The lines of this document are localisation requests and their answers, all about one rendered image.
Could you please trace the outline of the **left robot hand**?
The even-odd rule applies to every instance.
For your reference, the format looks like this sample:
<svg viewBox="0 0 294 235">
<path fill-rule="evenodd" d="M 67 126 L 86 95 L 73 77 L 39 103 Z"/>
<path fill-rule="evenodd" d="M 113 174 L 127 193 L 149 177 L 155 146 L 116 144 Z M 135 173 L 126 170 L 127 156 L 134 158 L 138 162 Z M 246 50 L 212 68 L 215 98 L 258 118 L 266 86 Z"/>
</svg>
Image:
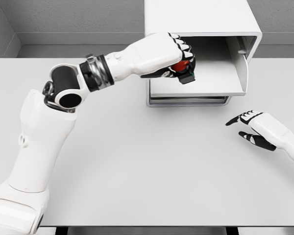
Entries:
<svg viewBox="0 0 294 235">
<path fill-rule="evenodd" d="M 167 32 L 146 36 L 135 42 L 134 47 L 139 55 L 135 71 L 141 78 L 176 77 L 171 66 L 195 59 L 189 44 L 179 35 Z"/>
</svg>

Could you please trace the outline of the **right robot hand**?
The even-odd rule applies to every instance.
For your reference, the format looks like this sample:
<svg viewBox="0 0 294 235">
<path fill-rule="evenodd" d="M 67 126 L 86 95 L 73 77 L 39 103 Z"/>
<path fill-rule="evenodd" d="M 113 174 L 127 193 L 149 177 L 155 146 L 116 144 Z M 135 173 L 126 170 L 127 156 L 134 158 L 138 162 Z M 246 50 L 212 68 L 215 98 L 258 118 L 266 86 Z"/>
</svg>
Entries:
<svg viewBox="0 0 294 235">
<path fill-rule="evenodd" d="M 294 151 L 294 134 L 269 113 L 247 111 L 232 118 L 225 125 L 229 126 L 237 122 L 248 125 L 257 133 L 255 135 L 239 132 L 241 137 L 253 145 L 270 151 L 277 148 L 284 149 L 287 153 Z"/>
</svg>

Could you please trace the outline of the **red and black load switch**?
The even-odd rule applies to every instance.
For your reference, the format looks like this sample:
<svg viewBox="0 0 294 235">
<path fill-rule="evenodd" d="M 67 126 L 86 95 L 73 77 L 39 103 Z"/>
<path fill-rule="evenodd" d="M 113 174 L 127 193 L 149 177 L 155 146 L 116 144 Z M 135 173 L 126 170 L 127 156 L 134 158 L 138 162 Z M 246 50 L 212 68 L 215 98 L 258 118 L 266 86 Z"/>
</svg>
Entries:
<svg viewBox="0 0 294 235">
<path fill-rule="evenodd" d="M 181 84 L 187 84 L 195 81 L 194 70 L 196 66 L 195 59 L 191 61 L 180 61 L 171 66 L 174 76 L 176 76 Z"/>
</svg>

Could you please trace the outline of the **white tabletop storage cabinet shell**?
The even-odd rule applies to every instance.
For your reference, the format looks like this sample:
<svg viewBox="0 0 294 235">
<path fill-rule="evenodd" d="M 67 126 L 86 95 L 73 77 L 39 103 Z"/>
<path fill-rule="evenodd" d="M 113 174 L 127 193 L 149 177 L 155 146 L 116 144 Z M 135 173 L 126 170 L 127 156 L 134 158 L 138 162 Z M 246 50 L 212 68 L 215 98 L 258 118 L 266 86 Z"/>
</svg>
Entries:
<svg viewBox="0 0 294 235">
<path fill-rule="evenodd" d="M 247 0 L 144 0 L 144 10 L 145 34 L 165 31 L 178 34 L 182 40 L 238 36 L 243 41 L 248 64 L 262 39 Z M 150 80 L 146 99 L 151 97 Z"/>
</svg>

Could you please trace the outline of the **white cabinet drawer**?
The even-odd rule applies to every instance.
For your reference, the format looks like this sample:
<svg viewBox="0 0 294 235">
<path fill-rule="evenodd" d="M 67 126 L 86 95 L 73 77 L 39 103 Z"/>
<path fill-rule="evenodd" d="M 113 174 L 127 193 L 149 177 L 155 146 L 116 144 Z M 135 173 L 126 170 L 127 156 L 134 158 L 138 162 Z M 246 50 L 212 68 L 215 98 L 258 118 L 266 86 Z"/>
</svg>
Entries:
<svg viewBox="0 0 294 235">
<path fill-rule="evenodd" d="M 181 84 L 177 78 L 150 80 L 150 96 L 242 96 L 248 85 L 248 63 L 238 36 L 183 37 L 196 56 L 195 80 Z"/>
</svg>

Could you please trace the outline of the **grey-rimmed cabinet drawer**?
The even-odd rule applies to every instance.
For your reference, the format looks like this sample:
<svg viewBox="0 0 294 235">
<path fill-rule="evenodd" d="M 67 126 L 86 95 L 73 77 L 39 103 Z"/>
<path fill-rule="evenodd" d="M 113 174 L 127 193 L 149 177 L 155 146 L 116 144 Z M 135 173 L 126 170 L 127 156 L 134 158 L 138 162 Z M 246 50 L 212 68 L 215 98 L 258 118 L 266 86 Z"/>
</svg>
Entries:
<svg viewBox="0 0 294 235">
<path fill-rule="evenodd" d="M 231 96 L 198 96 L 198 97 L 148 97 L 149 107 L 192 107 L 223 106 L 228 104 Z"/>
</svg>

